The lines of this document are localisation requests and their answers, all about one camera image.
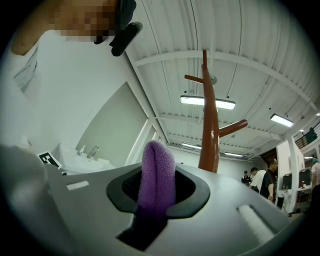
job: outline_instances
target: white ceiling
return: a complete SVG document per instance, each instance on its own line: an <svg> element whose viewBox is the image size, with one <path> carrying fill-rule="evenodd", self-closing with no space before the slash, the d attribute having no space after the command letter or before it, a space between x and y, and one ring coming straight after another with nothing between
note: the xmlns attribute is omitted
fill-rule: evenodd
<svg viewBox="0 0 320 256"><path fill-rule="evenodd" d="M184 79L202 78L202 50L217 77L215 96L236 102L234 110L218 109L219 126L248 120L248 128L220 139L221 152L262 153L299 129L271 121L273 113L296 124L318 112L317 55L282 6L261 0L136 3L132 20L143 30L126 52L171 145L201 145L203 107L181 104L180 96L203 96L202 84Z"/></svg>

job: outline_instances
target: fluorescent light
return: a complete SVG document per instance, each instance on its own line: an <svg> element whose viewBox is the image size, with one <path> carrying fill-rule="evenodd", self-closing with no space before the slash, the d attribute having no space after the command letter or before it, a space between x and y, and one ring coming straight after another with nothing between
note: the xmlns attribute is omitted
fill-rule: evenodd
<svg viewBox="0 0 320 256"><path fill-rule="evenodd" d="M196 150L201 150L200 146L194 146L194 145L189 145L189 144L185 144L185 143L181 143L181 145L185 146L185 147L193 148L193 149L196 149Z"/></svg>
<svg viewBox="0 0 320 256"><path fill-rule="evenodd" d="M204 97L197 97L197 96L181 96L180 102L183 104L192 104L192 105L205 105L205 98Z"/></svg>
<svg viewBox="0 0 320 256"><path fill-rule="evenodd" d="M279 123L279 124L282 124L282 125L284 125L284 126L291 127L291 126L294 125L294 123L293 123L292 121L290 121L289 119L286 119L286 118L284 118L284 117L282 117L282 116L280 116L280 115L278 115L278 114L273 114L273 115L270 117L270 119L271 119L272 121L275 121L275 122L277 122L277 123Z"/></svg>
<svg viewBox="0 0 320 256"><path fill-rule="evenodd" d="M236 106L235 102L223 99L216 99L215 104L217 108L226 110L233 110Z"/></svg>
<svg viewBox="0 0 320 256"><path fill-rule="evenodd" d="M238 157L238 158L243 158L244 155L243 154L233 154L233 153L224 153L225 155L228 155L228 156L233 156L233 157Z"/></svg>
<svg viewBox="0 0 320 256"><path fill-rule="evenodd" d="M200 96L181 96L180 102L183 104L192 104L192 105L205 105L205 98ZM224 99L216 99L215 104L217 108L233 110L236 106L236 103L229 100Z"/></svg>

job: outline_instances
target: faucet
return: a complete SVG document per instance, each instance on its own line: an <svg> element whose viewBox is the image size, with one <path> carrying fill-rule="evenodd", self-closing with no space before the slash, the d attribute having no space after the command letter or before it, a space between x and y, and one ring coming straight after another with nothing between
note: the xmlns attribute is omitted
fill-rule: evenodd
<svg viewBox="0 0 320 256"><path fill-rule="evenodd" d="M93 158L98 151L99 151L99 147L98 146L94 146L93 149L88 154L87 158L89 158L89 159Z"/></svg>

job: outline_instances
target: white column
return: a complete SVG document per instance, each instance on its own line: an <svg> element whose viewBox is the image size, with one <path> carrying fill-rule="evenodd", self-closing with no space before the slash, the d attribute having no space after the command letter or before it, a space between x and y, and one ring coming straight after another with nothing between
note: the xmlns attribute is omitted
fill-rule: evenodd
<svg viewBox="0 0 320 256"><path fill-rule="evenodd" d="M159 137L159 133L156 131L152 137L152 140L158 140L158 137Z"/></svg>
<svg viewBox="0 0 320 256"><path fill-rule="evenodd" d="M292 171L292 186L291 186L291 199L290 205L288 209L288 213L293 212L298 194L298 186L299 186L299 162L298 156L296 154L295 149L295 140L293 136L290 136L288 139L289 149L290 149L290 162L291 162L291 171Z"/></svg>
<svg viewBox="0 0 320 256"><path fill-rule="evenodd" d="M319 145L315 146L316 158L320 161L320 150Z"/></svg>
<svg viewBox="0 0 320 256"><path fill-rule="evenodd" d="M145 122L144 126L142 127L142 130L138 135L138 138L136 138L135 143L133 144L133 147L128 155L128 158L125 161L125 164L124 164L125 166L133 165L136 163L152 125L153 123L150 119L148 119Z"/></svg>

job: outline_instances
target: brown wooden coat rack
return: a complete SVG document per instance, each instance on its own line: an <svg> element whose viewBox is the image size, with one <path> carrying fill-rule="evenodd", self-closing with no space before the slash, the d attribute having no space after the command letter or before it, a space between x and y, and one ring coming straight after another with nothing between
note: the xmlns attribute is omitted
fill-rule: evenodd
<svg viewBox="0 0 320 256"><path fill-rule="evenodd" d="M219 163L219 138L239 131L248 125L247 120L241 120L219 129L218 111L216 106L215 90L212 85L207 66L207 51L203 50L202 76L203 78L185 75L184 78L203 84L204 114L202 148L200 153L199 168L216 173Z"/></svg>

